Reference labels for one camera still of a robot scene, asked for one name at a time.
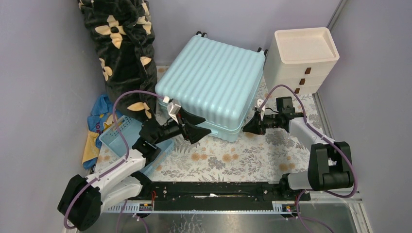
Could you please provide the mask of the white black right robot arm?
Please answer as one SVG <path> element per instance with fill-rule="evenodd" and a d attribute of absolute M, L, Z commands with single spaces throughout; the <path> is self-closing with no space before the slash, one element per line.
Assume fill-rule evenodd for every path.
<path fill-rule="evenodd" d="M 291 97 L 277 98 L 274 114 L 266 115 L 263 103 L 262 99 L 257 100 L 254 115 L 243 131 L 264 135 L 267 129 L 284 129 L 309 150 L 308 169 L 284 174 L 279 181 L 278 192 L 283 199 L 291 200 L 298 190 L 304 189 L 328 191 L 357 187 L 346 142 L 337 142 L 317 131 L 303 112 L 296 112 Z"/>

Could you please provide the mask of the light blue ribbed suitcase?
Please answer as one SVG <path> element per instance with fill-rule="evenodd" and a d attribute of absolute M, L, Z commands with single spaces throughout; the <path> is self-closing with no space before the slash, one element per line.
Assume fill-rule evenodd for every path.
<path fill-rule="evenodd" d="M 201 127 L 222 140 L 237 140 L 263 76 L 266 51 L 247 50 L 197 33 L 155 86 L 203 117 Z"/>

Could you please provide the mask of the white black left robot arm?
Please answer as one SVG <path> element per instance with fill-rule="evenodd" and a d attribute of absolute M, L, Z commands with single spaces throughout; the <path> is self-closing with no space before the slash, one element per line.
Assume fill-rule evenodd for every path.
<path fill-rule="evenodd" d="M 68 230 L 84 231 L 99 218 L 102 210 L 128 198 L 149 197 L 151 187 L 133 176 L 157 158 L 157 144 L 181 135 L 194 144 L 211 133 L 200 127 L 205 119 L 184 110 L 177 110 L 163 125 L 155 118 L 142 123 L 139 138 L 126 153 L 103 170 L 86 177 L 73 176 L 59 201 L 57 210 L 64 216 Z"/>

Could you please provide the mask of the black floral plush blanket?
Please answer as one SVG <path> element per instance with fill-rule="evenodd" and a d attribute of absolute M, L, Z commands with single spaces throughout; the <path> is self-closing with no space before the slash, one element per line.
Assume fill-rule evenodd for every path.
<path fill-rule="evenodd" d="M 108 98 L 138 121 L 156 114 L 155 33 L 146 0 L 80 0 L 98 55 Z"/>

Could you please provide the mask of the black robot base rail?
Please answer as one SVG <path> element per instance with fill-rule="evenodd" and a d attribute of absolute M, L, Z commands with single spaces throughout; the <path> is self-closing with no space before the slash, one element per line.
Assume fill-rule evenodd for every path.
<path fill-rule="evenodd" d="M 277 182 L 161 182 L 142 173 L 136 197 L 105 210 L 106 213 L 149 214 L 292 214 L 297 200 L 310 201 L 310 194 L 292 190 L 283 176 Z"/>

